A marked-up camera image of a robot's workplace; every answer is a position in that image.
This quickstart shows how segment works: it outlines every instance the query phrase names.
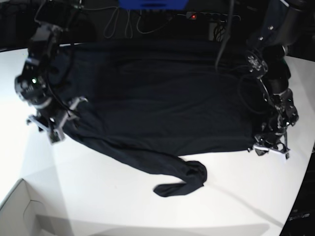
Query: black fabric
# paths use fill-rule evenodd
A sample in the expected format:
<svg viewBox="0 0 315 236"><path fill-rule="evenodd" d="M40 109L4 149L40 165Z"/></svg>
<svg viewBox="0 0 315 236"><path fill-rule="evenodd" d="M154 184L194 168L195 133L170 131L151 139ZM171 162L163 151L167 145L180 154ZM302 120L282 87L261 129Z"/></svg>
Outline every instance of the black fabric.
<svg viewBox="0 0 315 236"><path fill-rule="evenodd" d="M157 186L160 196L202 187L205 166L178 156L246 150L260 124L239 98L239 79L214 72L215 50L209 43L190 41L77 46L73 68L57 92L63 100L85 96L89 102L78 106L81 118L67 122L65 133L134 168L183 181ZM60 74L50 81L57 85L69 56L60 54L53 65ZM241 85L244 100L258 109L264 106L255 83Z"/></svg>

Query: blue box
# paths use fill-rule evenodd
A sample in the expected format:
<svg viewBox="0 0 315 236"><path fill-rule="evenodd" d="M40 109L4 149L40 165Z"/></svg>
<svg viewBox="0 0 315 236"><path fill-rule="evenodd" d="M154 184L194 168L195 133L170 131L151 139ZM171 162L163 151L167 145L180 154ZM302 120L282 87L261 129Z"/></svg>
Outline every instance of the blue box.
<svg viewBox="0 0 315 236"><path fill-rule="evenodd" d="M119 0L125 9L183 10L188 0Z"/></svg>

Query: white tabletop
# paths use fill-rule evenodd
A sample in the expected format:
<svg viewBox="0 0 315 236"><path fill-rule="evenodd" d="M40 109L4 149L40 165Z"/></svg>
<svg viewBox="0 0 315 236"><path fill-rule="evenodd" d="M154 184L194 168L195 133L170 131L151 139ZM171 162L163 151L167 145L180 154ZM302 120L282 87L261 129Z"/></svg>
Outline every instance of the white tabletop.
<svg viewBox="0 0 315 236"><path fill-rule="evenodd" d="M175 177L141 172L70 138L52 147L31 126L21 141L27 141L21 177L31 198L46 205L57 235L278 236L315 141L315 63L286 61L300 115L288 129L292 152L287 161L247 151L185 156L207 167L205 186L186 196L162 198L153 188L174 183Z"/></svg>

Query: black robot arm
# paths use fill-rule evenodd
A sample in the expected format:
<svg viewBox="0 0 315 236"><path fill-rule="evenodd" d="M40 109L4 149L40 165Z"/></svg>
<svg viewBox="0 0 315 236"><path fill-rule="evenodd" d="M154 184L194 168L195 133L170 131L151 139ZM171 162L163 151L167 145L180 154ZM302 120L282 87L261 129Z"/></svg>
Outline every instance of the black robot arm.
<svg viewBox="0 0 315 236"><path fill-rule="evenodd" d="M37 109L37 115L30 116L28 123L33 122L40 131L46 131L51 143L64 139L64 124L67 120L77 118L77 105L87 101L83 97L61 101L53 92L47 77L50 62L58 52L61 36L82 7L82 0L43 2L35 17L40 26L29 42L29 55L22 74L15 79L18 96Z"/></svg>
<svg viewBox="0 0 315 236"><path fill-rule="evenodd" d="M299 116L288 87L291 74L284 56L311 14L311 4L310 0L270 0L262 27L247 41L250 72L271 107L260 133L255 135L253 149L258 155L272 151L289 158L286 131Z"/></svg>

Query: wire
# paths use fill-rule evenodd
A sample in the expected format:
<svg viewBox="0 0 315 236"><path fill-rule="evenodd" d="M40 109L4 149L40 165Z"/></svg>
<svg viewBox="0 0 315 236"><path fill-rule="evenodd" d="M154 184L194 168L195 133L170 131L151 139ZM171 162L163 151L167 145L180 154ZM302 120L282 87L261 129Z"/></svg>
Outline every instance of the wire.
<svg viewBox="0 0 315 236"><path fill-rule="evenodd" d="M141 20L141 17L139 17L139 19L138 19L138 21L137 21L137 31L139 32L139 33L141 33L141 34L149 34L149 33L153 33L153 32L156 32L156 31L158 31L158 30L160 30L160 29L162 29L162 28L164 28L171 20L169 20L169 21L167 21L164 25L162 25L162 26L160 26L160 27L158 27L158 28L156 28L156 29L154 29L154 30L152 30L152 31L148 31L148 32L143 32L143 31L141 31L140 29L139 29L139 23L140 23L140 20Z"/></svg>
<svg viewBox="0 0 315 236"><path fill-rule="evenodd" d="M221 59L222 54L225 50L226 44L227 44L228 40L230 39L233 10L234 10L234 0L230 0L230 7L229 7L228 19L227 19L227 27L226 27L223 42L221 43L221 47L220 47L220 50L219 50L219 53L218 53L218 56L216 59L216 63L215 63L215 69L216 69L217 73L219 72L218 66L219 66L220 59Z"/></svg>
<svg viewBox="0 0 315 236"><path fill-rule="evenodd" d="M225 34L225 28L222 28L219 33L218 33L218 41L221 42L222 41L222 37Z"/></svg>
<svg viewBox="0 0 315 236"><path fill-rule="evenodd" d="M242 68L248 68L248 65L239 65L239 66L236 66L236 67L234 67L234 68L232 68L232 69L227 70L226 73L230 73L230 72L232 72L232 71L234 71L234 70L238 70L238 69L242 69Z"/></svg>
<svg viewBox="0 0 315 236"><path fill-rule="evenodd" d="M70 16L70 19L68 21L67 28L70 28L72 24L77 20L78 15L81 13L81 9L75 9L74 13Z"/></svg>
<svg viewBox="0 0 315 236"><path fill-rule="evenodd" d="M68 114L69 114L69 112L71 112L71 113L75 114L77 117L80 117L80 115L79 115L76 111L71 110L67 105L65 105L65 104L61 101L61 99L56 95L55 91L51 88L51 84L50 84L50 81L49 81L49 73L48 73L48 72L46 73L46 77L44 76L44 80L45 80L45 82L46 82L46 84L47 84L48 90L50 91L50 93L52 94L52 96L54 97L54 99L59 103L59 105L60 105L63 109L65 109L65 110L68 112Z"/></svg>
<svg viewBox="0 0 315 236"><path fill-rule="evenodd" d="M242 96L242 93L241 93L241 85L242 85L242 82L243 80L245 79L247 75L244 75L240 78L239 82L238 82L238 85L237 85L237 94L241 100L241 102L244 104L244 106L252 113L256 114L256 115L263 115L265 114L268 110L266 111L256 111L255 109L253 109L246 101L245 99L243 98Z"/></svg>
<svg viewBox="0 0 315 236"><path fill-rule="evenodd" d="M73 63L74 63L74 43L72 42L70 44L70 57L69 57L69 65L67 67L67 69L65 70L63 76L61 77L60 81L53 85L55 88L59 89L61 88L62 86L64 86L66 84L66 79L68 78L69 76L69 73L73 67Z"/></svg>
<svg viewBox="0 0 315 236"><path fill-rule="evenodd" d="M103 31L103 36L107 39L112 38L115 35L116 32L116 28L117 28L117 22L118 22L118 18L119 18L119 12L121 7L119 6L108 6L108 7L102 7L102 8L83 8L83 10L85 11L102 11L102 10L107 10L107 9L114 9L111 18L109 19L109 22L107 23L107 25L104 28ZM132 25L131 25L131 10L126 10L127 12L127 24L125 27L125 38L133 38L133 29L132 29ZM107 34L107 31L110 27L110 25L114 23L113 26L113 31L111 34Z"/></svg>
<svg viewBox="0 0 315 236"><path fill-rule="evenodd" d="M34 16L34 21L35 21L36 23L39 23L39 24L40 24L40 21L37 20L37 16L38 16L39 12L41 11L41 9L43 8L45 2L46 2L46 1L43 1L43 2L41 3L41 5L39 6L39 8L38 8L38 10L37 10L37 12L36 12L36 14L35 14L35 16Z"/></svg>
<svg viewBox="0 0 315 236"><path fill-rule="evenodd" d="M213 30L213 40L215 42L221 41L221 36L223 35L223 33L222 33L223 30L225 30L225 27L221 24L221 22L218 22L217 26Z"/></svg>

